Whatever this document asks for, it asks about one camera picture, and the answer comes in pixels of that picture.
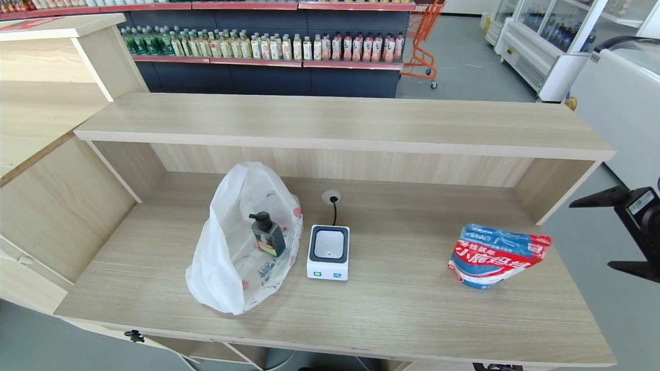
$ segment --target wooden countertop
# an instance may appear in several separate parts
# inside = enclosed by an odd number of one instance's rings
[[[512,188],[284,178],[300,199],[305,234],[282,288],[241,316],[202,306],[186,287],[185,269],[221,178],[167,174],[55,314],[161,336],[380,358],[615,363],[554,248],[488,290],[466,287],[446,269],[468,222],[542,232]],[[351,230],[347,282],[306,277],[309,226],[333,216],[319,196],[326,189],[341,192],[337,223]]]
[[[126,20],[123,13],[99,15],[74,15],[29,20],[6,20],[0,22],[0,42],[15,40],[79,38],[94,31],[114,26]],[[13,30],[10,26],[23,25],[24,30]]]
[[[0,185],[108,104],[96,84],[3,81],[1,89]]]
[[[132,93],[75,133],[93,141],[575,160],[614,155],[564,105],[535,103]]]

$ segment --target drawer handle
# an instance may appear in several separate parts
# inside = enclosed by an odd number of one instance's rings
[[[138,341],[140,343],[145,342],[145,336],[140,334],[140,331],[137,331],[137,330],[126,331],[124,333],[124,336],[130,337],[131,341],[134,342],[134,343],[137,343]]]

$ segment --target white scanner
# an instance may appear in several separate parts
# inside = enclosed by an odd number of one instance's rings
[[[313,225],[307,277],[347,281],[349,242],[350,229],[347,226]]]

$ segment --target snack bag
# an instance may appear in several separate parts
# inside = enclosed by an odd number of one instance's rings
[[[551,244],[550,236],[468,224],[447,267],[464,285],[484,289],[543,260]]]

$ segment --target gray floor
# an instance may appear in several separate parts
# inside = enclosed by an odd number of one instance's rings
[[[403,77],[399,84],[400,98],[534,100],[527,85],[509,67],[497,63],[498,58],[483,41],[478,19],[441,17],[431,41],[429,50],[438,58],[437,66],[441,68],[440,86],[431,90],[427,80]],[[606,168],[600,168],[577,190],[574,198],[616,182]],[[657,352],[660,325],[654,314],[660,308],[660,286],[606,266],[614,259],[642,258],[615,214],[607,209],[575,210],[565,205],[544,227],[554,239],[618,361],[618,365],[607,370],[656,370],[654,352]],[[277,365],[289,354],[290,351],[272,350],[268,366]],[[368,365],[376,371],[375,363]],[[280,370],[295,371],[303,366],[361,371],[352,357],[302,352]],[[188,370],[168,351],[88,333],[55,318],[0,303],[0,370],[125,369]],[[250,371],[246,366],[220,362],[204,362],[198,369]]]

